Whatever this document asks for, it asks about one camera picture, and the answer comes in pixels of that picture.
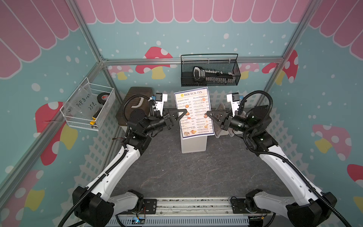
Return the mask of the dim sum menu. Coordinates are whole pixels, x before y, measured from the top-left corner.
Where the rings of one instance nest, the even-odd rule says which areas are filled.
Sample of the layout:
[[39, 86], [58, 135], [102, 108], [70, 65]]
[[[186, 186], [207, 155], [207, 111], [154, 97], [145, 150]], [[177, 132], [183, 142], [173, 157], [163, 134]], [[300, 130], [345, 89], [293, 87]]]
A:
[[207, 112], [211, 111], [207, 87], [175, 92], [174, 98], [176, 108], [187, 111], [180, 120], [183, 140], [215, 134], [213, 122], [207, 116]]

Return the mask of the white menu stand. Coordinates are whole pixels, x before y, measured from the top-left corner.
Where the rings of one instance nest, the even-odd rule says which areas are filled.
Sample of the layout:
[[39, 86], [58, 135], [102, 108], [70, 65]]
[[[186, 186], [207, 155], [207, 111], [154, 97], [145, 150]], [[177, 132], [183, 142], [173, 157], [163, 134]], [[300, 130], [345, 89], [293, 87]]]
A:
[[208, 136], [181, 139], [182, 154], [204, 152], [207, 149]]
[[[216, 110], [226, 110], [226, 107], [223, 103], [220, 103], [219, 106], [216, 108]], [[222, 130], [220, 126], [218, 126], [216, 123], [213, 123], [214, 130], [215, 130], [215, 137], [220, 138], [221, 136], [227, 136], [229, 135], [228, 131]]]

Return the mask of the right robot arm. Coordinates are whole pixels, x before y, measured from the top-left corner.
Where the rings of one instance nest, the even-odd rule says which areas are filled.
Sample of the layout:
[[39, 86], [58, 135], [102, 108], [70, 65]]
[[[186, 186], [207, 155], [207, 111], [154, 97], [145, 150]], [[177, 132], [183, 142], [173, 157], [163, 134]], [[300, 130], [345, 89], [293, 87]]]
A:
[[236, 111], [216, 110], [206, 112], [222, 130], [240, 131], [239, 138], [246, 148], [263, 160], [280, 178], [291, 193], [290, 197], [271, 195], [254, 189], [245, 196], [245, 209], [249, 213], [266, 210], [273, 216], [283, 216], [295, 227], [317, 227], [334, 214], [346, 227], [349, 222], [335, 208], [336, 197], [316, 187], [285, 155], [278, 142], [267, 132], [272, 119], [271, 95], [263, 90], [253, 91], [241, 101], [239, 94], [232, 94]]

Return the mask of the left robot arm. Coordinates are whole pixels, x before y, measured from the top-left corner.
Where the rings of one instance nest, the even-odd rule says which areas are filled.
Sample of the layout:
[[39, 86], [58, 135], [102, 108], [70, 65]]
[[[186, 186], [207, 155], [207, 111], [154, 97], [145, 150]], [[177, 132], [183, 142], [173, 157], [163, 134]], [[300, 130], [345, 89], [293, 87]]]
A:
[[[149, 103], [149, 113], [143, 109], [133, 110], [126, 116], [125, 109], [135, 98], [143, 98]], [[166, 94], [154, 96], [133, 95], [127, 99], [122, 108], [122, 118], [127, 124], [121, 149], [108, 166], [86, 187], [77, 187], [72, 194], [73, 206], [59, 222], [63, 227], [74, 214], [80, 219], [74, 226], [87, 223], [93, 227], [104, 227], [112, 217], [130, 211], [139, 217], [145, 212], [143, 194], [129, 190], [119, 196], [111, 196], [116, 185], [141, 155], [148, 148], [151, 140], [164, 128], [171, 129], [186, 114], [186, 109], [169, 109], [163, 113]]]

